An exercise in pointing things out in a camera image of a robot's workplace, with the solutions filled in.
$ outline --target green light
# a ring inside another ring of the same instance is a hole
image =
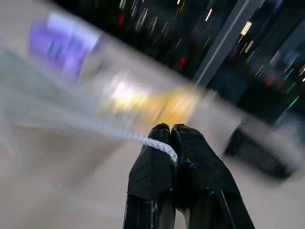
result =
[[[288,78],[288,76],[292,73],[292,71],[294,70],[294,68],[293,69],[291,69],[291,71],[288,73],[288,75],[285,77],[285,79],[284,80],[286,80],[287,78]]]
[[[206,45],[208,44],[208,42],[209,42],[210,38],[211,38],[211,36],[209,36],[209,39],[206,41],[206,43],[205,43],[205,45],[204,45],[203,49],[204,49],[204,48],[206,47]]]
[[[293,88],[294,85],[295,85],[295,83],[289,88],[289,90],[286,94],[288,94],[290,92],[291,88]]]
[[[288,107],[288,109],[289,109],[290,107],[292,107],[293,104],[295,104],[295,102],[298,100],[299,97],[300,97],[300,96],[298,96],[298,97],[290,104],[290,106]]]

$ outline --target beige floor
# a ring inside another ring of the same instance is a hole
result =
[[[51,9],[55,8],[39,0],[2,0],[1,42],[26,59],[31,20],[43,19]],[[166,79],[162,85],[174,88],[180,83],[172,83],[174,73],[166,73],[119,42],[111,43],[105,53],[109,60],[119,59],[122,66],[135,68],[138,75],[145,75],[152,84]],[[143,64],[136,64],[139,59]],[[1,71],[1,77],[26,74],[22,64],[8,66],[5,61],[1,62],[1,69],[7,69],[5,73]],[[203,106],[190,125],[198,128],[221,156],[242,117],[228,107]],[[0,135],[0,228],[122,228],[128,174],[141,145],[79,133],[65,135],[22,128],[3,132]],[[276,185],[233,161],[225,160],[225,163],[257,229],[304,228],[304,179]],[[180,213],[177,213],[175,228],[185,228]]]

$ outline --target purple object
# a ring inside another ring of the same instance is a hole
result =
[[[81,38],[50,29],[46,23],[36,23],[30,29],[30,53],[59,67],[76,81],[82,63],[90,50]]]

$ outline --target floor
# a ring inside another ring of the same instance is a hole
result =
[[[59,9],[41,0],[3,0],[0,3],[0,41],[19,58],[27,60],[27,34],[31,21],[44,19],[51,10]],[[26,83],[28,75],[33,80],[30,82],[40,78],[41,69],[31,69],[2,48],[0,55],[2,79],[11,77],[15,82]],[[158,63],[118,41],[109,41],[103,55],[124,68],[131,68],[141,76],[142,83],[152,87],[157,85],[171,90],[184,85],[175,73],[167,72]],[[19,94],[19,91],[10,94],[10,99],[20,102]],[[19,108],[13,102],[8,107]],[[23,122],[26,123],[26,116],[17,117],[25,118]],[[211,105],[204,101],[188,124],[198,128],[221,157],[231,133],[243,117],[229,105]],[[46,132],[11,126],[2,130],[1,228],[122,228],[128,174],[140,152],[140,144],[106,136],[101,139],[98,135],[80,132],[68,134],[65,130]],[[147,135],[148,130],[144,129],[143,134]],[[303,178],[278,185],[237,162],[227,159],[224,162],[237,182],[257,229],[304,228]],[[175,229],[184,228],[183,216],[178,212]]]

